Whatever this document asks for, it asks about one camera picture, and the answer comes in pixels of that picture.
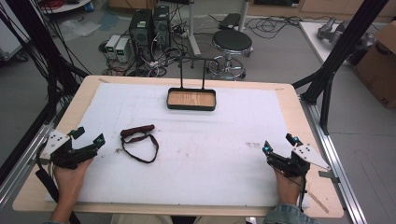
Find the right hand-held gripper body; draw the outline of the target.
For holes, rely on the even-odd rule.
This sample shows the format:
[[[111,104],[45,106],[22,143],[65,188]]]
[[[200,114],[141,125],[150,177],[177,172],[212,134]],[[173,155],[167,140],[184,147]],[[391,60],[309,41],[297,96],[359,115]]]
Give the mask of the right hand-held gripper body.
[[[270,166],[282,172],[286,177],[306,175],[311,164],[327,171],[331,170],[331,166],[309,144],[294,147],[287,158],[276,154],[274,150],[266,158]]]

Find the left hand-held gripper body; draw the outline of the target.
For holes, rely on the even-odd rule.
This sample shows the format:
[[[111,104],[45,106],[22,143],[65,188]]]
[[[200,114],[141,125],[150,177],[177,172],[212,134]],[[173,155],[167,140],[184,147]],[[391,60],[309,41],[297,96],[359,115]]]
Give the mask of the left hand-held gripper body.
[[[57,166],[67,169],[76,169],[84,161],[92,159],[98,153],[93,141],[90,145],[78,149],[72,148],[71,136],[54,130],[49,133],[47,143],[39,158],[49,160]]]

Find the person's right hand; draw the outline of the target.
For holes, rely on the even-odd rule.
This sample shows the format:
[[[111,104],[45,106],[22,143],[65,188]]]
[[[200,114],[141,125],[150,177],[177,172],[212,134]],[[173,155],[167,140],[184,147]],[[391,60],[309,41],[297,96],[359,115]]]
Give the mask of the person's right hand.
[[[285,177],[280,171],[275,169],[276,192],[279,203],[297,204],[301,191],[301,178]]]

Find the person's left hand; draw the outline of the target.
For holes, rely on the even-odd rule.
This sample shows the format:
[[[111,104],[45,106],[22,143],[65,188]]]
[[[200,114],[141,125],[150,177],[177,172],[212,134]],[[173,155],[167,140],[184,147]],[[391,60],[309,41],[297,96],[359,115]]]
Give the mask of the person's left hand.
[[[67,169],[56,166],[54,168],[55,179],[59,190],[59,201],[61,205],[74,205],[78,199],[83,185],[84,176],[92,159],[84,161],[76,169]]]

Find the thin wooden stick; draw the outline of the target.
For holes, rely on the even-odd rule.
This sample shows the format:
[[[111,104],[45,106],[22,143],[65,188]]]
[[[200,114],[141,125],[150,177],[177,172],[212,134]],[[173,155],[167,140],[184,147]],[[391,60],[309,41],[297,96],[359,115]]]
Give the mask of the thin wooden stick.
[[[319,200],[319,198],[312,192],[308,191],[310,198],[317,203],[317,205],[326,213],[329,214],[329,209]]]

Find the black tray with hanging rack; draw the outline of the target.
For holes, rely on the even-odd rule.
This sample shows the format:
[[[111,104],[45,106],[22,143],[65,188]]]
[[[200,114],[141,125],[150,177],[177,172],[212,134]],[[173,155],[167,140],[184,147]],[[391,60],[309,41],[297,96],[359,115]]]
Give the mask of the black tray with hanging rack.
[[[217,93],[215,90],[205,87],[205,72],[202,74],[200,88],[186,88],[184,86],[183,57],[179,58],[179,83],[178,88],[170,88],[167,92],[166,105],[169,109],[214,111],[217,105]]]

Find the grey power supply unit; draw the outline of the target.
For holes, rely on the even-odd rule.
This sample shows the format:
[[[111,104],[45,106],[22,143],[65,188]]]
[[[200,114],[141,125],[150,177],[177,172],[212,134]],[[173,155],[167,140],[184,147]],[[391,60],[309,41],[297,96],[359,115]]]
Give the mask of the grey power supply unit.
[[[128,63],[131,56],[129,39],[122,37],[116,46],[116,54],[120,63]]]
[[[107,41],[107,43],[105,45],[106,56],[110,60],[117,59],[116,46],[118,45],[119,40],[120,40],[120,35],[113,35],[109,38],[109,40]]]

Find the black round stool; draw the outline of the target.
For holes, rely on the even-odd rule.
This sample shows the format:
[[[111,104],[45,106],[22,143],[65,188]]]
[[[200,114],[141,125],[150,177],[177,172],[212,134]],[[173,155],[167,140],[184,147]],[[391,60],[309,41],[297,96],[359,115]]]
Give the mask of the black round stool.
[[[207,65],[206,72],[213,79],[237,80],[246,76],[246,68],[235,55],[250,54],[252,40],[248,35],[235,30],[220,30],[214,33],[212,45],[222,52]]]

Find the black computer tower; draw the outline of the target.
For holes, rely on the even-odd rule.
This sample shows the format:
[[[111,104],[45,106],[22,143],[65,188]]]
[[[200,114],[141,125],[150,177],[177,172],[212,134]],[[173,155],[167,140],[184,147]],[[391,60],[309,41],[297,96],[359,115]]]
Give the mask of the black computer tower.
[[[150,47],[153,40],[152,11],[146,8],[136,9],[129,26],[134,56],[139,63],[151,60]]]
[[[170,8],[169,6],[156,6],[153,10],[154,40],[161,50],[171,46],[170,39]]]

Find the grey machine part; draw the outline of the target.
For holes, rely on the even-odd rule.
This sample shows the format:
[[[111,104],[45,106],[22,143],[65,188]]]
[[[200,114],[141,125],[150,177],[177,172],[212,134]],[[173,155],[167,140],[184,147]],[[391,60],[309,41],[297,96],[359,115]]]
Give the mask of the grey machine part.
[[[338,40],[341,38],[349,21],[342,21],[337,25],[335,30],[332,29],[336,21],[335,17],[331,17],[324,25],[318,28],[317,38],[319,40],[326,39],[334,47]],[[348,54],[346,61],[352,65],[357,65],[363,56],[367,53],[368,49],[375,44],[375,36],[373,33],[365,32],[356,42],[353,49]]]

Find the round white table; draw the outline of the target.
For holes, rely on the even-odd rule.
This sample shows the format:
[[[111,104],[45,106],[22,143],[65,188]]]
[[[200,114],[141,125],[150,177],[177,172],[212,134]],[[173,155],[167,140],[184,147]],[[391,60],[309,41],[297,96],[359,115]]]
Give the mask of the round white table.
[[[45,14],[61,13],[78,8],[85,7],[92,0],[78,0],[77,3],[68,4],[66,0],[60,7],[41,7],[41,11]]]

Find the flat black box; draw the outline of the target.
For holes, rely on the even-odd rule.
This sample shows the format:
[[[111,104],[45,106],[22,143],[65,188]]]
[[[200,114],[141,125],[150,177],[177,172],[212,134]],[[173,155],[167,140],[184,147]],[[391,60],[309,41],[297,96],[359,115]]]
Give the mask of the flat black box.
[[[237,30],[241,15],[239,13],[228,14],[220,23],[220,30]]]

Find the white desk leg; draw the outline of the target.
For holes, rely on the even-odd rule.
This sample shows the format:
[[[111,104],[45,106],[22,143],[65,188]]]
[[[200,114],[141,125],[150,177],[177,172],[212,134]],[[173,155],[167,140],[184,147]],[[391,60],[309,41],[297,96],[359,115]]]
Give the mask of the white desk leg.
[[[241,10],[240,10],[240,19],[238,22],[238,28],[237,31],[243,32],[244,27],[245,27],[245,22],[246,22],[246,17],[248,14],[248,6],[249,6],[250,0],[243,0]]]

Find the aluminium table rail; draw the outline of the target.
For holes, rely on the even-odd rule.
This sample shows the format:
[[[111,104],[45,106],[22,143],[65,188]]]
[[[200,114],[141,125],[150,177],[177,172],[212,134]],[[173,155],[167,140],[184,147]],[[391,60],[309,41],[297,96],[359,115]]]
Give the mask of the aluminium table rail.
[[[0,211],[30,174],[37,149],[55,127],[53,121],[34,122],[0,167]]]
[[[331,137],[319,125],[320,111],[318,107],[316,105],[310,105],[303,101],[302,98],[299,98],[299,100],[317,141],[318,149],[324,160],[332,168],[329,175],[335,186],[343,210],[347,213],[352,224],[368,224],[358,198],[348,180],[347,173],[336,151],[336,147]]]

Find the black metal frame post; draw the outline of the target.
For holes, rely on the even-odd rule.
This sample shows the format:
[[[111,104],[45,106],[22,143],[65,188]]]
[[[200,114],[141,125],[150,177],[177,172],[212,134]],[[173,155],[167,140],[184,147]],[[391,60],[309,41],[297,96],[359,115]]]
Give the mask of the black metal frame post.
[[[380,11],[389,0],[363,0],[361,6],[351,19],[350,24],[333,47],[322,66],[312,75],[304,77],[292,84],[294,89],[309,84],[308,89],[301,94],[309,105],[315,105],[322,94],[322,105],[319,115],[319,127],[328,135],[328,117],[332,95],[332,82],[338,69],[348,54],[358,43],[358,40],[375,21]]]
[[[21,141],[15,146],[5,163],[0,167],[0,185],[4,184],[12,169],[42,124],[48,124],[58,116],[56,106],[74,96],[80,86],[78,77],[85,78],[91,73],[67,61],[52,40],[49,27],[44,23],[40,7],[34,0],[6,0],[10,10],[20,22],[22,34],[27,34],[31,43],[28,44],[17,32],[18,25],[7,15],[0,12],[0,20],[14,34],[22,48],[33,60],[40,75],[47,81],[48,102],[30,126]]]

